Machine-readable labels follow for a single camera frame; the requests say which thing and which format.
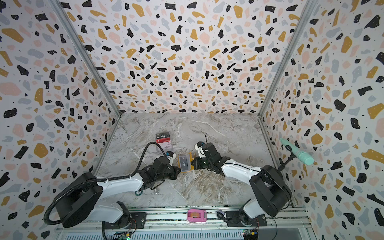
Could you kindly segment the yellow leather card holder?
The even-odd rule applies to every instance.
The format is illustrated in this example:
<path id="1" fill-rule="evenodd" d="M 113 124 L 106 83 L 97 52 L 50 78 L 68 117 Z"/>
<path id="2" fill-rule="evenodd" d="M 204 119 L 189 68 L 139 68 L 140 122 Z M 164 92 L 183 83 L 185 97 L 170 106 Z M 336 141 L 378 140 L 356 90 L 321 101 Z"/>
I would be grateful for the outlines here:
<path id="1" fill-rule="evenodd" d="M 199 155 L 196 153 L 193 154 L 192 152 L 187 155 L 178 155 L 178 165 L 181 170 L 181 173 L 187 173 L 192 170 L 197 170 L 199 159 Z"/>

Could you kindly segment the black VIP card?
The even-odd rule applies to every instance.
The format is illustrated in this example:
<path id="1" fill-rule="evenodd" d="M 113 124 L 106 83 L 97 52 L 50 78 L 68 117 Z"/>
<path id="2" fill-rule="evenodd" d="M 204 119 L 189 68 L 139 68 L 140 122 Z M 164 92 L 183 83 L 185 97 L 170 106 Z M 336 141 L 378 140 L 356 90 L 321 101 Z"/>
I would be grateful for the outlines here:
<path id="1" fill-rule="evenodd" d="M 158 133 L 156 134 L 156 140 L 160 141 L 163 139 L 169 139 L 170 138 L 170 133 L 169 132 L 164 132 L 164 133 Z"/>

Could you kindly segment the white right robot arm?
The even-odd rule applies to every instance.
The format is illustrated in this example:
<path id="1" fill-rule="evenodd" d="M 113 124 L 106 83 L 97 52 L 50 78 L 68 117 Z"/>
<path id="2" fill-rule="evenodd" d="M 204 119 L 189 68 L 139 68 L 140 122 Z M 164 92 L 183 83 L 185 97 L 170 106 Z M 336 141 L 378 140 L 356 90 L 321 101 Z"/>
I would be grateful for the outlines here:
<path id="1" fill-rule="evenodd" d="M 199 155 L 191 162 L 195 170 L 207 169 L 223 177 L 239 180 L 252 188 L 255 198 L 238 210 L 239 222 L 244 226 L 252 226 L 262 215 L 275 217 L 290 204 L 292 192 L 280 170 L 270 165 L 251 167 L 232 158 L 222 157 L 212 143 L 198 142 L 195 150 Z"/>

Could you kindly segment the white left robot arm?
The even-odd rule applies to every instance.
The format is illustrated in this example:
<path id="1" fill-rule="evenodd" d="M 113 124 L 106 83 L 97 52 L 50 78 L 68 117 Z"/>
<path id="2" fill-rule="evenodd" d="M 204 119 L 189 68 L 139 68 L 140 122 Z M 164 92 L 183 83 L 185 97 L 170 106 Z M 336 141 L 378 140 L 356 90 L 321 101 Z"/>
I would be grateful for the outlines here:
<path id="1" fill-rule="evenodd" d="M 172 166 L 167 157 L 161 156 L 133 175 L 97 178 L 92 173 L 82 174 L 54 198 L 44 214 L 44 222 L 71 228 L 82 222 L 96 221 L 122 229 L 134 222 L 133 215 L 124 203 L 109 203 L 106 198 L 153 190 L 158 182 L 176 180 L 180 172 L 179 167 Z"/>

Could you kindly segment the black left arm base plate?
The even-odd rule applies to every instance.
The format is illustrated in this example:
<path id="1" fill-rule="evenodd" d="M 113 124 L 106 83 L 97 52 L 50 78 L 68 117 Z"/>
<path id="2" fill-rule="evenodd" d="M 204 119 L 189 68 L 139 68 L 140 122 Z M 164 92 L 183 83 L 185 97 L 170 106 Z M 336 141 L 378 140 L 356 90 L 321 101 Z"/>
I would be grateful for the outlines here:
<path id="1" fill-rule="evenodd" d="M 136 212 L 130 213 L 130 215 L 123 214 L 123 216 L 117 220 L 117 222 L 111 224 L 104 222 L 102 227 L 104 230 L 138 230 L 143 229 L 146 223 L 147 213 L 146 212 Z"/>

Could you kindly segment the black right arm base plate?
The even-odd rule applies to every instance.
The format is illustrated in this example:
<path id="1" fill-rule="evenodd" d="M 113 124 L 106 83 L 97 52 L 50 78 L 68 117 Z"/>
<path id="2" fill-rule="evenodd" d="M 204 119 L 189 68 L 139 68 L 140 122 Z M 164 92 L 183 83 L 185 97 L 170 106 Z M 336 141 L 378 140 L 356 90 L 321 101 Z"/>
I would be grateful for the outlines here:
<path id="1" fill-rule="evenodd" d="M 237 211 L 222 211 L 216 212 L 217 218 L 223 220 L 228 227 L 266 227 L 267 220 L 265 215 L 257 216 L 254 219 L 250 219 L 245 213 Z"/>

